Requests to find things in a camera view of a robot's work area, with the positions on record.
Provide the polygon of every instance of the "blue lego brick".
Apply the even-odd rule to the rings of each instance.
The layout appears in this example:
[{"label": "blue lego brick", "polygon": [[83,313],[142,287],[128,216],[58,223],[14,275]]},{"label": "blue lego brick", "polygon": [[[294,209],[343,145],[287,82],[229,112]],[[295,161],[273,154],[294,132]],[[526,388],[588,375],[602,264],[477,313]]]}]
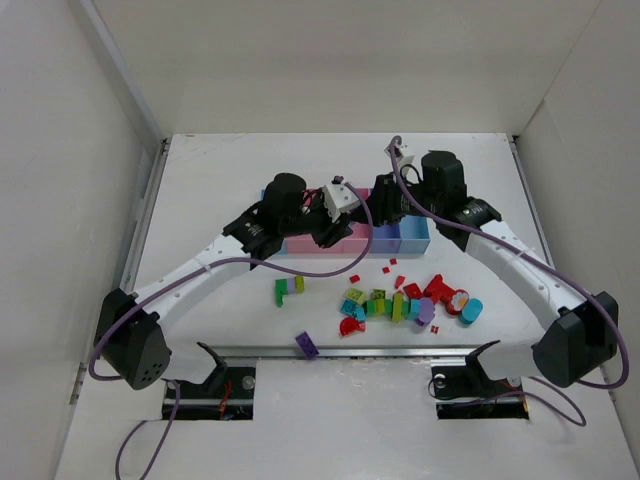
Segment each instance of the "blue lego brick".
[{"label": "blue lego brick", "polygon": [[398,253],[400,242],[400,227],[398,224],[375,227],[373,229],[371,253]]},{"label": "blue lego brick", "polygon": [[345,300],[340,308],[340,313],[347,317],[353,317],[355,315],[356,308],[358,308],[358,304],[356,302],[353,300]]},{"label": "blue lego brick", "polygon": [[426,252],[431,242],[426,218],[404,217],[400,220],[398,228],[401,238],[398,253],[420,255]]}]

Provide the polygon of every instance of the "red lego brick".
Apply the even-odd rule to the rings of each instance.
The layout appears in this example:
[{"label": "red lego brick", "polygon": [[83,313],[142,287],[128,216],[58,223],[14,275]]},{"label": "red lego brick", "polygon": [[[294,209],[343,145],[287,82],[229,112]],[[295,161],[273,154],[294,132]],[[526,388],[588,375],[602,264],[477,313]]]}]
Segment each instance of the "red lego brick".
[{"label": "red lego brick", "polygon": [[417,283],[405,286],[404,291],[409,298],[413,298],[415,300],[420,300],[422,298],[422,292],[420,291],[420,287]]}]

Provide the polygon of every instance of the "red round piece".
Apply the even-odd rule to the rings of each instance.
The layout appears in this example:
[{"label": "red round piece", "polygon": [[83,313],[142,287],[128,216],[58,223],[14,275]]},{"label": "red round piece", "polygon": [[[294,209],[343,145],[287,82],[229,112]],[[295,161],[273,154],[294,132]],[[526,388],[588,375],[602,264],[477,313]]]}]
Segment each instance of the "red round piece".
[{"label": "red round piece", "polygon": [[367,329],[367,324],[359,322],[353,317],[347,317],[340,322],[340,335],[346,337],[355,332],[364,332]]}]

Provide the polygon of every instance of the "wire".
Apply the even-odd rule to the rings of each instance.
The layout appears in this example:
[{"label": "wire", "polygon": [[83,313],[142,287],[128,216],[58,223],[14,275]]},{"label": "wire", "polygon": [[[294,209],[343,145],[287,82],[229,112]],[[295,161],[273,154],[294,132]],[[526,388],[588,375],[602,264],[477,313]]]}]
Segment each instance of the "wire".
[{"label": "wire", "polygon": [[[164,427],[164,432],[162,433],[162,437],[160,437],[158,446],[153,452],[153,455],[151,456],[151,460],[149,460],[149,464],[147,465],[147,468],[142,473],[140,480],[144,480],[147,477],[147,475],[149,475],[149,472],[151,471],[151,467],[153,467],[153,464],[155,463],[156,458],[158,458],[160,449],[162,448],[162,445],[164,444],[164,441],[167,438],[167,434],[169,433],[169,429],[171,428],[171,425],[173,424],[173,421],[176,418],[176,414],[178,413],[178,406],[180,404],[180,384],[175,380],[169,380],[169,383],[173,385],[173,388],[176,391],[176,400],[175,400],[176,403],[173,405],[173,408],[171,409],[171,415],[169,416],[169,420],[167,421],[167,426]],[[133,430],[129,432],[129,435],[126,436],[126,438],[122,442],[122,445],[120,445],[120,449],[118,450],[118,455],[116,455],[116,465],[115,465],[115,473],[116,473],[117,480],[122,480],[122,477],[120,476],[120,459],[122,458],[122,454],[124,453],[125,447],[129,443],[129,440],[131,440],[131,437],[133,437],[133,434],[136,433],[138,430],[140,430],[140,428],[142,428],[142,426],[148,421],[149,420],[142,420],[135,427],[133,427]]]},{"label": "wire", "polygon": [[360,195],[360,193],[350,183],[348,183],[348,182],[345,183],[345,186],[349,190],[351,190],[353,192],[353,194],[360,201],[360,204],[364,208],[364,213],[367,216],[367,222],[369,224],[369,235],[367,237],[367,245],[365,246],[365,248],[362,251],[362,253],[360,253],[360,255],[358,255],[358,257],[353,262],[351,262],[348,265],[346,265],[346,266],[344,266],[342,268],[339,268],[338,270],[335,270],[333,272],[322,272],[322,273],[302,272],[300,270],[295,270],[293,268],[282,267],[280,265],[276,265],[274,263],[266,262],[264,260],[258,260],[257,258],[232,257],[232,258],[225,258],[225,259],[222,259],[222,260],[217,260],[215,262],[212,262],[207,267],[199,268],[198,270],[195,270],[195,271],[185,275],[184,277],[176,280],[175,282],[170,283],[166,287],[158,290],[153,295],[150,295],[149,297],[147,297],[146,299],[144,299],[140,303],[136,304],[135,307],[133,307],[131,310],[127,311],[127,313],[125,313],[113,325],[111,325],[111,327],[109,327],[109,329],[104,333],[102,338],[98,341],[98,343],[96,344],[95,348],[93,349],[93,352],[91,352],[91,356],[89,358],[89,367],[88,367],[89,375],[91,375],[91,378],[93,378],[95,380],[99,380],[99,381],[104,381],[104,382],[113,381],[113,380],[120,380],[122,377],[120,377],[119,375],[116,375],[116,376],[100,375],[100,374],[98,374],[96,372],[96,369],[95,369],[96,361],[100,357],[100,353],[102,352],[102,349],[109,342],[109,339],[111,339],[113,334],[125,322],[127,322],[131,317],[133,317],[136,313],[138,313],[140,310],[142,310],[149,303],[157,300],[158,298],[160,298],[163,295],[169,293],[174,288],[179,287],[180,285],[188,282],[189,280],[192,280],[192,279],[196,278],[197,276],[202,275],[208,269],[219,267],[220,265],[225,265],[227,263],[252,263],[254,265],[261,265],[263,267],[271,268],[273,270],[278,270],[279,272],[289,273],[291,275],[302,275],[302,276],[310,277],[310,278],[328,278],[328,277],[335,277],[336,275],[340,275],[340,274],[346,272],[347,270],[350,270],[351,268],[355,267],[367,255],[367,253],[369,253],[369,250],[371,249],[371,243],[373,241],[373,228],[374,227],[373,227],[373,219],[371,217],[371,211],[369,210],[369,206],[367,205],[367,202],[364,200],[362,195]]},{"label": "wire", "polygon": [[593,307],[598,311],[598,313],[609,324],[609,327],[611,328],[611,330],[613,331],[614,336],[616,337],[616,342],[618,343],[618,347],[620,348],[620,358],[622,359],[622,372],[620,373],[620,378],[618,380],[616,380],[615,382],[613,382],[613,383],[605,383],[605,384],[586,382],[584,380],[578,380],[577,383],[580,383],[581,385],[585,385],[587,387],[604,389],[604,390],[613,390],[613,389],[619,388],[622,385],[624,385],[625,382],[627,381],[627,379],[629,378],[629,354],[627,352],[627,346],[625,345],[624,340],[622,338],[622,335],[620,334],[620,330],[618,330],[618,326],[613,321],[613,319],[611,318],[609,313],[602,307],[602,305],[600,305],[596,301],[596,299],[593,298],[593,296],[589,292],[587,292],[584,288],[582,288],[576,282],[571,280],[569,277],[567,277],[567,276],[563,275],[562,273],[556,271],[555,269],[553,269],[549,265],[547,265],[547,264],[545,264],[545,263],[533,258],[532,256],[527,255],[526,253],[523,253],[522,251],[520,251],[518,248],[514,247],[510,243],[505,242],[504,240],[501,240],[500,238],[494,237],[493,235],[485,233],[482,230],[479,230],[477,228],[468,227],[467,225],[462,225],[460,223],[456,223],[456,222],[451,222],[449,220],[445,220],[444,218],[439,217],[439,216],[431,213],[430,211],[426,210],[413,197],[413,195],[411,195],[411,193],[407,189],[407,186],[404,183],[404,180],[402,179],[402,175],[400,174],[400,171],[398,170],[398,162],[397,162],[397,158],[396,158],[396,154],[395,154],[395,146],[397,144],[402,144],[402,137],[400,137],[399,135],[396,135],[395,137],[393,137],[393,139],[391,139],[391,143],[389,144],[389,147],[388,147],[389,156],[391,157],[391,166],[393,168],[393,173],[394,173],[394,175],[396,177],[396,182],[398,182],[398,186],[400,187],[400,190],[402,191],[404,196],[407,197],[409,202],[416,208],[416,210],[418,210],[422,215],[430,218],[431,220],[433,220],[436,223],[439,223],[441,225],[445,225],[445,226],[451,227],[451,228],[457,228],[458,230],[462,230],[464,232],[473,233],[473,234],[478,235],[480,237],[483,237],[483,238],[486,238],[488,240],[491,240],[494,243],[497,243],[501,247],[504,247],[507,250],[512,251],[516,255],[520,255],[527,262],[529,262],[532,265],[538,267],[540,270],[548,273],[549,275],[552,275],[552,276],[556,277],[557,279],[562,280],[564,283],[566,283],[571,288],[573,288],[575,291],[577,291],[591,305],[593,305]]}]

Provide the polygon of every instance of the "yellow lego brick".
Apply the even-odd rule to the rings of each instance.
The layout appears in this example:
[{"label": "yellow lego brick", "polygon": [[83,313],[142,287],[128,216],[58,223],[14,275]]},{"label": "yellow lego brick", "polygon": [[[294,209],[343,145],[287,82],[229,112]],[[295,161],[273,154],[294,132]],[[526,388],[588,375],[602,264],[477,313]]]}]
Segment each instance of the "yellow lego brick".
[{"label": "yellow lego brick", "polygon": [[304,277],[296,275],[296,293],[304,292]]},{"label": "yellow lego brick", "polygon": [[393,295],[393,310],[391,312],[391,321],[399,322],[402,320],[402,302],[404,301],[404,295],[401,293],[395,293]]}]

